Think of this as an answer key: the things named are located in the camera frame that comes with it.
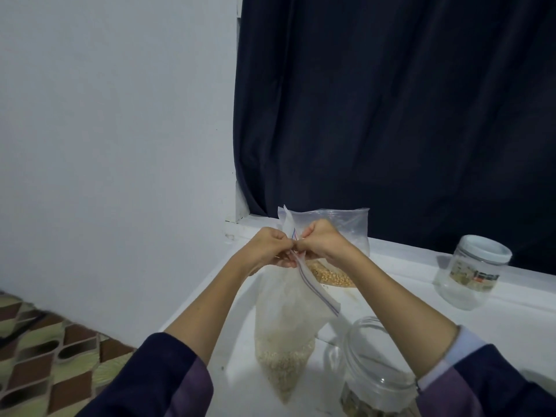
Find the plastic jar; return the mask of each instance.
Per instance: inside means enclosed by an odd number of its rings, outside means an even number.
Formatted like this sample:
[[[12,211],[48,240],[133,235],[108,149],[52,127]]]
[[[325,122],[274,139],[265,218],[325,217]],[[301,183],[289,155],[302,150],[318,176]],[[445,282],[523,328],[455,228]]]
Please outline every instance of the plastic jar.
[[[463,310],[482,306],[510,259],[510,249],[497,241],[463,236],[440,278],[440,295]]]
[[[351,326],[337,371],[347,416],[397,415],[417,396],[415,376],[376,317],[363,317]]]

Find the tiled floor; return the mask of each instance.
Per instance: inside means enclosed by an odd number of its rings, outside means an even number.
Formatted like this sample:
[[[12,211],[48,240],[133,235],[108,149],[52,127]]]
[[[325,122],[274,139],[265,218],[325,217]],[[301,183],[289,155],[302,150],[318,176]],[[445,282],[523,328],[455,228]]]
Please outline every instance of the tiled floor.
[[[31,304],[0,291],[0,339],[39,315]],[[49,313],[0,349],[0,416],[73,416],[114,379],[133,352]]]

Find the person's left hand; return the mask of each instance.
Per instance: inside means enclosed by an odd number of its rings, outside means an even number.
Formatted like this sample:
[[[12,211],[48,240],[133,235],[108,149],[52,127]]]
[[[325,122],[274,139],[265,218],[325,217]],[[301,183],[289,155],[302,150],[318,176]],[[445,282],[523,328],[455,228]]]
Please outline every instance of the person's left hand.
[[[297,267],[291,252],[293,246],[294,241],[282,231],[263,227],[236,254],[245,265],[247,275],[253,275],[265,265]]]

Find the white countertop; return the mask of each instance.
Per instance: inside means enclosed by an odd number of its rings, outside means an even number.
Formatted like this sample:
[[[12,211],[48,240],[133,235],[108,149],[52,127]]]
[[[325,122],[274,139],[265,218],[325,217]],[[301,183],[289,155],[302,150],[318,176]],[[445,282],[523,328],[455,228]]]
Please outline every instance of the white countertop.
[[[436,293],[432,282],[438,266],[431,265],[427,262],[429,258],[424,258],[430,251],[410,246],[399,248],[397,245],[394,250],[398,251],[393,252],[395,244],[371,241],[371,257],[395,280],[448,318],[496,344],[512,365],[556,395],[556,290],[553,290],[549,278],[532,272],[533,282],[527,287],[518,276],[516,284],[498,284],[497,295],[492,295],[482,308],[462,311]],[[203,291],[231,255],[246,242],[247,238],[235,237],[227,256],[184,301],[162,330]],[[515,271],[520,272],[526,275],[528,271]],[[290,401],[283,405],[255,360],[257,277],[250,277],[241,287],[212,355],[208,370],[215,393],[207,415],[343,415],[339,407],[341,381],[330,371],[330,357],[338,354],[336,345],[355,320],[374,316],[371,308],[356,288],[325,286],[340,301],[341,314],[319,332],[308,366]]]

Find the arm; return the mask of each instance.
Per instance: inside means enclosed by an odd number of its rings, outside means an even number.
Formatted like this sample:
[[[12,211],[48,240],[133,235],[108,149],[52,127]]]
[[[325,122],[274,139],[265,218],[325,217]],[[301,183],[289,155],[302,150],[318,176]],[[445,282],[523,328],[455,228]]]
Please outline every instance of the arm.
[[[556,399],[527,382],[496,347],[486,345],[414,296],[326,220],[296,242],[308,259],[323,257],[347,273],[420,379],[420,415],[553,416]]]
[[[262,228],[165,333],[147,338],[80,417],[205,415],[213,390],[206,365],[237,291],[262,266],[295,267],[292,246],[282,231]]]
[[[390,278],[329,221],[313,222],[297,249],[327,259],[351,277],[418,378],[450,348],[458,334],[455,323]]]

